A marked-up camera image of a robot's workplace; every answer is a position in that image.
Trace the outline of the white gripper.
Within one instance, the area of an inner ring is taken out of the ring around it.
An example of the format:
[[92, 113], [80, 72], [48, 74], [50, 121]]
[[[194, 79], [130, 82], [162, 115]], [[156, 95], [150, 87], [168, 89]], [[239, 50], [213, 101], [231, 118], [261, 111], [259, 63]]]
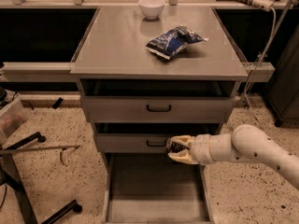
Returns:
[[215, 161], [209, 150], [209, 141], [209, 134], [200, 134], [192, 139], [189, 135], [173, 136], [166, 141], [166, 148], [168, 150], [170, 143], [176, 142], [188, 147], [190, 152], [188, 150], [182, 150], [179, 153], [170, 152], [168, 157], [173, 161], [189, 165], [213, 164]]

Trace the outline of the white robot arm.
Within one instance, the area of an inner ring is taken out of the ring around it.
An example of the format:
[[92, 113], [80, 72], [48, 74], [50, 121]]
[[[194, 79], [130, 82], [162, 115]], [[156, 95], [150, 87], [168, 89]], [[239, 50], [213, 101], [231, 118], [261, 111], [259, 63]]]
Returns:
[[252, 125], [239, 125], [232, 133], [173, 136], [166, 148], [171, 160], [189, 165], [262, 163], [299, 189], [299, 158]]

